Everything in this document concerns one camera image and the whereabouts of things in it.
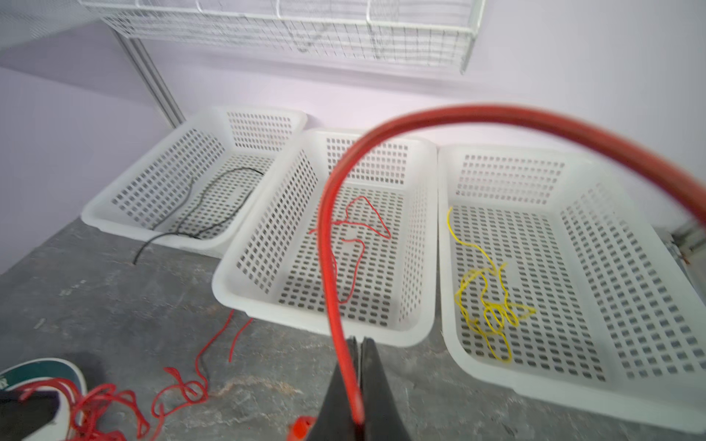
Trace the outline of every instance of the white plastic basket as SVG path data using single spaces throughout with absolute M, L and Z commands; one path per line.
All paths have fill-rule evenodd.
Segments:
M 79 0 L 126 37 L 466 69 L 485 0 Z
M 238 106 L 202 111 L 93 198 L 83 209 L 81 219 L 101 231 L 138 241 L 147 241 L 159 232 L 175 231 L 182 220 L 180 231 L 194 234 L 228 219 L 252 191 L 232 220 L 198 239 L 165 236 L 155 241 L 222 257 L 259 197 L 258 183 L 274 177 L 268 170 L 275 157 L 305 124 L 306 114 L 293 110 Z M 265 173 L 265 177 L 253 171 L 224 174 L 237 167 L 252 167 Z M 213 184 L 198 204 L 210 183 Z
M 454 360 L 518 394 L 617 418 L 706 429 L 706 308 L 619 185 L 591 157 L 502 147 L 445 147 L 438 162 L 443 334 Z M 510 301 L 537 313 L 507 327 L 511 363 L 468 329 L 454 295 L 482 254 Z M 490 277 L 487 298 L 502 302 Z M 482 280 L 462 304 L 473 318 Z M 505 344 L 491 337 L 494 349 Z
M 295 138 L 275 176 L 234 237 L 213 275 L 216 299 L 251 317 L 329 334 L 318 266 L 316 225 L 324 183 L 342 153 L 361 135 L 314 130 Z M 386 240 L 361 227 L 334 226 L 340 299 L 349 293 L 354 266 L 366 249 L 356 291 L 340 305 L 346 335 L 410 346 L 431 330 L 436 297 L 436 147 L 397 138 L 368 153 L 341 188 L 335 218 L 366 196 L 391 232 Z M 382 229 L 365 202 L 350 219 Z

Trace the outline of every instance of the tangled red wire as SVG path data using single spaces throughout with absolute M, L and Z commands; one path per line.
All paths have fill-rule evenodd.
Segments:
M 380 223 L 383 225 L 383 228 L 385 229 L 385 231 L 387 231 L 387 235 L 382 234 L 381 232 L 374 229 L 372 226 L 370 226 L 368 224 L 362 224 L 361 222 L 349 221 L 350 213 L 348 213 L 348 209 L 351 206 L 353 206 L 353 204 L 355 204 L 355 202 L 357 202 L 359 200 L 365 200 L 365 202 L 368 203 L 370 208 L 373 209 L 375 214 L 378 215 L 378 219 L 380 219 Z M 352 201 L 350 201 L 350 203 L 348 203 L 348 205 L 346 205 L 345 213 L 346 213 L 346 217 L 343 220 L 334 221 L 334 222 L 332 222 L 332 225 L 364 226 L 364 227 L 374 231 L 380 237 L 386 238 L 388 240 L 390 240 L 393 237 L 392 233 L 390 233 L 390 230 L 388 229 L 388 226 L 385 225 L 385 221 L 383 221 L 383 217 L 380 216 L 380 213 L 378 212 L 378 210 L 373 206 L 373 204 L 370 202 L 370 200 L 368 200 L 368 198 L 366 198 L 365 196 L 358 196 L 355 199 L 353 199 Z M 310 230 L 309 234 L 311 234 L 315 231 L 316 231 L 316 228 Z M 353 297 L 353 291 L 355 291 L 355 281 L 358 278 L 358 267 L 360 266 L 360 262 L 363 260 L 363 254 L 365 254 L 365 242 L 363 242 L 362 240 L 357 239 L 357 238 L 356 239 L 341 239 L 341 242 L 345 242 L 345 243 L 357 242 L 363 246 L 363 250 L 360 252 L 360 255 L 358 256 L 358 260 L 355 262 L 355 269 L 353 270 L 353 282 L 351 283 L 351 290 L 348 293 L 348 297 L 346 297 L 345 300 L 338 302 L 339 305 L 344 305 L 344 304 L 348 303 L 348 301 L 351 299 L 351 297 Z M 338 279 L 338 262 L 336 261 L 336 256 L 333 256 L 333 270 L 335 273 L 335 278 Z
M 419 111 L 374 128 L 344 153 L 329 175 L 321 195 L 317 224 L 318 258 L 331 338 L 346 387 L 352 418 L 358 425 L 364 424 L 365 411 L 341 325 L 336 292 L 336 271 L 331 249 L 331 226 L 335 224 L 331 219 L 336 196 L 355 164 L 375 146 L 408 131 L 456 123 L 501 123 L 533 128 L 584 145 L 642 174 L 672 195 L 691 211 L 696 219 L 706 224 L 706 188 L 699 181 L 665 159 L 649 153 L 630 141 L 565 116 L 514 106 L 458 106 Z
M 214 335 L 211 340 L 201 349 L 201 351 L 196 356 L 194 361 L 194 367 L 196 369 L 196 374 L 203 381 L 189 381 L 184 382 L 181 379 L 181 374 L 175 368 L 164 368 L 164 371 L 170 374 L 176 380 L 175 385 L 167 386 L 162 389 L 155 399 L 152 401 L 152 416 L 157 418 L 157 428 L 152 434 L 150 441 L 159 436 L 162 431 L 162 426 L 164 425 L 164 420 L 169 415 L 179 409 L 183 409 L 187 406 L 193 406 L 194 404 L 205 403 L 208 400 L 208 379 L 201 373 L 198 368 L 198 361 L 206 349 L 211 346 L 211 344 L 226 330 L 228 324 L 230 324 L 231 319 L 235 311 L 231 310 L 226 320 L 225 325 Z M 230 346 L 230 354 L 228 361 L 233 359 L 233 349 L 235 348 L 235 343 L 238 341 L 238 337 L 241 332 L 245 330 L 251 323 L 253 319 L 248 320 L 248 322 L 240 328 L 240 330 L 235 334 L 233 338 L 233 343 Z M 135 392 L 131 390 L 124 390 L 121 392 L 115 392 L 117 386 L 113 384 L 99 385 L 93 388 L 86 395 L 81 395 L 78 387 L 70 380 L 64 378 L 52 378 L 50 380 L 42 380 L 28 383 L 21 386 L 19 389 L 24 392 L 20 395 L 20 401 L 25 401 L 36 392 L 41 387 L 52 387 L 59 391 L 62 395 L 66 397 L 68 401 L 70 412 L 69 430 L 76 432 L 76 435 L 70 438 L 70 441 L 126 441 L 125 435 L 118 430 L 112 432 L 103 433 L 97 429 L 98 420 L 103 414 L 108 410 L 111 404 L 120 403 L 127 406 L 135 414 L 137 420 L 137 439 L 141 440 L 150 431 L 150 424 L 145 419 L 140 409 L 137 407 L 137 401 Z M 157 412 L 157 403 L 160 397 L 165 393 L 173 389 L 178 389 L 181 392 L 182 397 L 186 400 L 185 403 L 178 405 L 171 411 L 164 412 L 164 404 L 159 403 L 159 412 Z

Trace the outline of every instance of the gray floor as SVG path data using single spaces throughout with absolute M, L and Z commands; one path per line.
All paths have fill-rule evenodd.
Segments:
M 139 245 L 77 220 L 0 276 L 0 370 L 66 358 L 89 387 L 113 382 L 135 391 L 145 415 L 155 394 L 173 383 L 163 367 L 195 379 L 194 356 L 229 313 L 210 290 L 217 261 L 154 246 L 133 266 Z M 236 313 L 204 356 L 211 400 L 174 414 L 160 439 L 283 440 L 297 416 L 317 414 L 335 365 L 329 338 L 255 321 L 228 364 L 231 338 L 246 320 Z M 421 344 L 379 349 L 415 440 L 706 440 L 476 381 L 445 350 L 438 317 Z M 167 404 L 179 402 L 168 396 Z M 114 405 L 102 429 L 134 439 L 135 421 L 124 410 Z

